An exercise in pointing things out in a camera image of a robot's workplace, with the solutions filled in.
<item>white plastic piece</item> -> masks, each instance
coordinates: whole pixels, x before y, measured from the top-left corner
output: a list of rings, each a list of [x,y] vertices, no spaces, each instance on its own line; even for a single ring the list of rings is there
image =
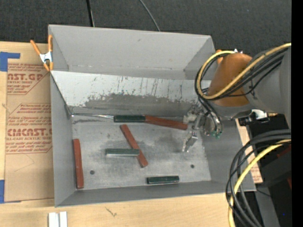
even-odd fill
[[[67,212],[49,213],[48,227],[67,227]]]

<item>metal rod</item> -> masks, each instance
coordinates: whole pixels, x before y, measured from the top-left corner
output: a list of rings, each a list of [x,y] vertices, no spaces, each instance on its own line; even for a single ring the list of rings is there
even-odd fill
[[[89,12],[89,22],[90,22],[90,26],[91,27],[95,27],[95,22],[94,22],[94,18],[93,18],[93,13],[91,11],[91,8],[90,8],[90,2],[89,0],[86,0],[86,5],[87,5],[87,10]]]

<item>wooden board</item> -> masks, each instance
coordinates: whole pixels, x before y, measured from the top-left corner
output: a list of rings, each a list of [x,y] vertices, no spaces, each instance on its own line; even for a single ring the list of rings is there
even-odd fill
[[[53,199],[0,205],[4,226],[46,227],[49,212],[67,211],[69,227],[228,227],[224,194],[54,208]]]

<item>red stick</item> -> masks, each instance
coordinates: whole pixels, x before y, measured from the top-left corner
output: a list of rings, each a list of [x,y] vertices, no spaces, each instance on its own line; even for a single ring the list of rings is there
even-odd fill
[[[142,151],[140,150],[140,147],[138,146],[138,144],[137,144],[136,140],[134,139],[132,133],[130,132],[128,126],[126,124],[122,124],[120,126],[120,129],[121,129],[122,133],[124,134],[130,147],[133,149],[139,149],[140,153],[137,156],[137,159],[138,159],[141,167],[146,167],[148,165],[148,162],[147,162],[145,156],[143,155]]]

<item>black cable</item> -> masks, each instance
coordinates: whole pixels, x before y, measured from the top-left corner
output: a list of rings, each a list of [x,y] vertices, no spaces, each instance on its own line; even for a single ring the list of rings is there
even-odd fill
[[[92,13],[91,8],[90,8],[90,2],[89,2],[89,0],[86,0],[86,6],[87,6],[88,13],[89,13],[89,22],[90,22],[90,26],[91,26],[91,27],[95,27],[95,22],[94,22],[94,18],[93,18],[93,13]]]
[[[279,57],[278,59],[272,61],[270,64],[263,66],[264,64],[266,64],[268,61],[271,61],[273,58],[277,57],[278,55],[284,53],[287,49],[283,49],[280,50],[276,53],[274,53],[273,55],[269,56],[268,58],[266,58],[265,60],[262,60],[259,62],[259,65],[256,65],[254,69],[252,69],[250,72],[248,72],[241,80],[239,80],[232,88],[230,88],[228,91],[226,91],[224,94],[214,98],[214,99],[209,99],[209,100],[217,100],[220,98],[224,98],[224,97],[230,97],[230,96],[243,96],[246,95],[248,93],[251,93],[253,91],[253,89],[256,87],[256,85],[246,94],[241,94],[241,95],[231,95],[233,92],[235,92],[236,90],[240,89],[241,87],[243,87],[243,85],[245,85],[246,83],[248,83],[249,81],[252,80],[252,78],[256,77],[258,74],[260,74],[261,72],[263,72],[264,70],[268,69],[270,66],[272,66],[275,62],[281,61],[283,56]],[[207,70],[210,68],[210,66],[212,65],[212,63],[214,61],[216,61],[217,57],[213,58],[208,65],[205,68],[205,71],[203,72],[200,82],[202,82],[203,77],[205,76],[205,73],[207,72]],[[257,82],[258,84],[260,83],[260,81],[264,78],[265,76],[262,76],[261,79],[259,79],[259,81]]]
[[[287,138],[289,138],[290,136],[289,135],[277,135],[277,136],[268,136],[268,137],[265,137],[265,138],[263,138],[263,139],[257,139],[257,140],[254,140],[256,143],[257,142],[266,142],[266,141],[269,141],[269,140],[281,140],[281,139],[287,139]],[[258,147],[257,149],[254,149],[253,151],[251,151],[240,163],[238,162],[238,166],[237,166],[237,168],[232,172],[232,170],[233,170],[233,168],[234,168],[234,165],[235,165],[235,162],[236,162],[236,159],[237,159],[237,157],[238,156],[243,156],[243,152],[244,152],[244,150],[245,149],[247,149],[249,146],[251,146],[252,144],[251,144],[251,142],[248,142],[244,147],[242,147],[239,151],[238,151],[238,153],[236,154],[236,156],[235,156],[235,158],[233,159],[233,161],[232,161],[232,165],[231,165],[231,169],[230,169],[230,178],[229,178],[229,180],[228,180],[228,183],[227,183],[227,185],[226,185],[226,190],[225,190],[225,194],[226,194],[226,198],[227,198],[227,200],[228,200],[228,203],[229,203],[229,205],[230,205],[230,207],[233,209],[233,211],[234,211],[234,208],[232,207],[232,205],[231,205],[231,203],[230,203],[230,199],[228,198],[228,186],[230,185],[230,187],[231,187],[231,193],[232,193],[232,196],[233,196],[233,198],[234,198],[234,200],[235,200],[235,203],[237,202],[237,198],[236,198],[236,195],[235,195],[235,193],[234,193],[234,191],[233,191],[233,182],[232,182],[232,177],[233,177],[233,175],[236,173],[236,172],[238,172],[238,169],[239,169],[239,167],[241,167],[241,165],[243,165],[245,162],[246,162],[246,160],[248,159],[248,157],[251,155],[251,154],[253,154],[255,151],[257,151],[258,149],[260,149],[260,148],[263,148],[264,146],[262,146],[262,147]]]
[[[270,197],[270,198],[271,198],[271,196],[270,196],[269,194],[267,194],[267,193],[265,193],[265,192],[260,191],[258,188],[257,188],[257,191],[258,191],[259,193],[261,193],[261,194],[263,194],[263,195],[268,196],[268,197]]]
[[[262,69],[260,69],[259,71],[257,71],[255,74],[252,75],[248,75],[249,78],[243,78],[241,81],[239,81],[236,85],[234,85],[232,88],[230,88],[230,90],[228,90],[227,92],[225,92],[224,94],[218,96],[218,98],[224,98],[224,97],[235,97],[235,96],[244,96],[247,95],[249,93],[251,93],[256,87],[257,85],[261,82],[262,79],[264,79],[269,73],[271,73],[274,69],[276,69],[278,66],[281,65],[282,63],[282,58],[280,57],[277,60],[271,62],[270,64],[266,65],[265,67],[263,67]],[[245,93],[245,94],[237,94],[237,95],[231,95],[232,93],[234,93],[235,91],[237,91],[238,89],[240,89],[241,87],[243,87],[245,84],[247,84],[249,81],[251,81],[254,77],[256,77],[257,75],[259,75],[260,73],[262,73],[263,71],[267,70],[268,68],[270,68],[272,65],[274,65],[271,69],[269,69],[268,72],[266,72],[264,75],[262,75],[262,77],[256,82],[256,84],[251,87],[250,91]]]
[[[266,66],[263,66],[261,69],[255,69],[255,70],[252,70],[250,71],[247,75],[245,75],[241,80],[239,80],[233,87],[231,87],[229,90],[227,90],[225,93],[223,93],[222,95],[214,98],[214,99],[211,99],[211,100],[217,100],[217,99],[220,99],[220,98],[225,98],[225,97],[233,97],[233,96],[243,96],[243,95],[246,95],[248,94],[249,92],[245,93],[245,94],[238,94],[238,95],[231,95],[232,93],[234,93],[235,91],[237,91],[238,89],[240,89],[241,87],[243,87],[245,84],[247,84],[249,81],[251,81],[254,77],[256,77],[257,75],[259,75],[260,73],[262,73],[263,71],[267,70],[268,68],[270,68],[272,65],[274,65],[276,62],[280,62],[278,65],[275,65],[274,69],[276,67],[278,67],[280,64],[281,64],[281,61],[282,61],[282,58],[283,57],[279,57],[278,59],[276,59],[275,61],[271,62],[270,64],[266,65]],[[258,84],[259,82],[265,77],[264,75],[262,76],[261,79],[259,79],[258,81]]]
[[[149,9],[147,8],[147,6],[145,5],[145,3],[142,0],[139,0],[141,2],[141,4],[143,5],[143,7],[145,8],[145,10],[147,11],[147,13],[149,14],[149,16],[151,17],[153,23],[155,24],[155,26],[157,27],[157,30],[160,32],[160,28],[156,22],[156,20],[153,18],[152,13],[149,11]]]

